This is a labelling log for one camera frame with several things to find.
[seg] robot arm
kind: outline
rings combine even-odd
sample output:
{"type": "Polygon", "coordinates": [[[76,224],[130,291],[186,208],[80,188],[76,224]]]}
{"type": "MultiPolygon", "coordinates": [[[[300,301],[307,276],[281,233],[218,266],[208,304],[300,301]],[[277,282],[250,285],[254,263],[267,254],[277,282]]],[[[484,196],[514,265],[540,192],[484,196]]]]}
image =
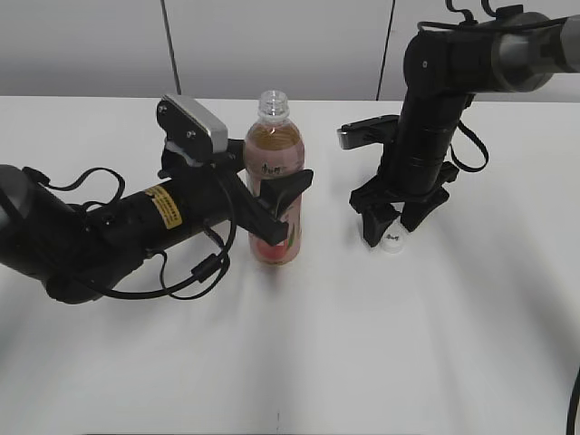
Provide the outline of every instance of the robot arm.
{"type": "Polygon", "coordinates": [[[458,127],[473,135],[460,118],[477,93],[532,92],[554,73],[580,72],[580,15],[550,21],[510,6],[488,23],[422,22],[419,28],[405,54],[408,91],[401,116],[338,131],[347,150],[384,144],[377,175],[353,191],[350,201],[362,214],[363,235],[372,247],[398,217],[413,231],[449,199],[442,185],[454,181],[459,169],[445,158],[458,127]],[[392,206],[400,202],[401,213],[392,206]]]}
{"type": "Polygon", "coordinates": [[[288,224],[278,218],[312,183],[313,172],[302,170],[283,179],[264,180],[252,197],[237,173],[244,168],[243,141],[229,140],[226,126],[194,99],[168,95],[157,107],[166,131],[159,176],[152,188],[122,198],[120,182],[111,202],[65,204],[48,189],[76,189],[91,173],[71,186],[56,188],[41,172],[0,165],[0,263],[39,280],[48,295],[67,304],[80,304],[106,295],[120,299],[151,299],[173,295],[229,267],[227,251],[236,226],[276,245],[287,236],[288,224]],[[230,220],[223,242],[211,226],[230,220]],[[143,260],[161,254],[200,232],[221,251],[208,256],[184,281],[160,290],[126,293],[113,290],[143,260]]]}

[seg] pink drink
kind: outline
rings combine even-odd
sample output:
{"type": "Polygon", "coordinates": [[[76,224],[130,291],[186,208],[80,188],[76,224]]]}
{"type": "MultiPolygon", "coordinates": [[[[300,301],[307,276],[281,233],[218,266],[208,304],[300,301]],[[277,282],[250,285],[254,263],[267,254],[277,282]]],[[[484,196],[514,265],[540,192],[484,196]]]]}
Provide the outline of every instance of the pink drink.
{"type": "MultiPolygon", "coordinates": [[[[262,179],[275,179],[304,168],[305,145],[300,131],[288,119],[288,101],[283,92],[268,91],[262,94],[260,119],[246,136],[244,160],[247,184],[254,196],[259,195],[262,179]]],[[[302,229],[298,198],[281,217],[288,223],[288,237],[277,246],[250,234],[250,246],[256,258],[271,265],[282,265],[293,260],[300,251],[302,229]]]]}

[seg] white tabletop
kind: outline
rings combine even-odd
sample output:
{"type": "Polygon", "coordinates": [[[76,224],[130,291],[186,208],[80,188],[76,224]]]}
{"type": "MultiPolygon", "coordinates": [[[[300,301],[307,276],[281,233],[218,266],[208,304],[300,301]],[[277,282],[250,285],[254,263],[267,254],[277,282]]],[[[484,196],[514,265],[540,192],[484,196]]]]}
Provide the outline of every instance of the white tabletop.
{"type": "MultiPolygon", "coordinates": [[[[233,138],[256,117],[255,101],[202,102],[233,138]]],[[[60,185],[107,166],[145,189],[163,145],[156,103],[0,98],[0,160],[60,185]]],[[[362,242],[348,205],[381,147],[340,150],[335,130],[400,107],[292,102],[314,184],[290,265],[258,264],[240,230],[229,274],[197,302],[81,305],[1,267],[0,433],[564,433],[580,362],[580,105],[474,104],[463,119],[488,168],[460,173],[392,256],[362,242]]],[[[113,189],[95,175],[62,198],[113,189]]],[[[171,249],[168,281],[212,249],[204,237],[171,249]]],[[[159,267],[118,288],[157,288],[159,267]]]]}

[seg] wall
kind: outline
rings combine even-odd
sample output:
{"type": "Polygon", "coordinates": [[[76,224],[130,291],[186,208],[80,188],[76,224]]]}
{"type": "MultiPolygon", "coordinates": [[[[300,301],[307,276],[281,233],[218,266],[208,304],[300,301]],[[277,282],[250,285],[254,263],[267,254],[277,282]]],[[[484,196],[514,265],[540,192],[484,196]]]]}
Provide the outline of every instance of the wall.
{"type": "MultiPolygon", "coordinates": [[[[580,13],[577,0],[524,3],[551,17],[580,13]]],[[[479,0],[455,4],[480,10],[479,0]]],[[[374,98],[391,0],[167,0],[167,8],[185,93],[253,99],[279,88],[293,99],[374,98]]],[[[402,58],[421,19],[456,23],[459,16],[444,0],[397,0],[384,100],[404,95],[402,58]]],[[[0,41],[3,95],[175,90],[159,0],[4,0],[0,41]]],[[[580,102],[580,78],[479,98],[580,102]]]]}

